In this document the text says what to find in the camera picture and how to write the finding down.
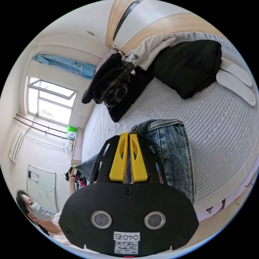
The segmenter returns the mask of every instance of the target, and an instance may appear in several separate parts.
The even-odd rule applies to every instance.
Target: face mask
[[[39,203],[35,202],[33,205],[30,205],[29,208],[31,213],[38,219],[51,220],[51,215]]]

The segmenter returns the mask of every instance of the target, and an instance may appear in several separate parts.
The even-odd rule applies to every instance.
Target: ceiling
[[[47,34],[71,34],[92,38],[105,44],[106,29],[114,0],[104,0],[85,5],[60,17],[39,36]]]

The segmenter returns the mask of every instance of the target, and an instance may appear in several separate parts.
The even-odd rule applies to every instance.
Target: qr code
[[[138,254],[138,241],[115,241],[115,254]]]

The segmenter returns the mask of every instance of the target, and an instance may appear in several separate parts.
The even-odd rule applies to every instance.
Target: quilted mattress
[[[176,33],[181,41],[210,39],[221,43],[222,56],[252,78],[256,105],[214,82],[193,98],[182,100],[175,90],[154,78],[118,123],[103,104],[95,105],[84,132],[82,161],[97,154],[104,142],[149,119],[184,122],[195,169],[195,210],[202,212],[232,194],[250,173],[259,155],[259,92],[237,49],[225,38],[206,33]]]

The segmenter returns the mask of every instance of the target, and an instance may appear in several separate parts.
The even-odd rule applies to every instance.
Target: blue curtain
[[[89,63],[81,62],[67,57],[57,55],[41,55],[37,54],[32,57],[32,60],[44,63],[50,66],[55,66],[73,74],[77,74],[83,78],[91,80],[94,75],[96,66]]]

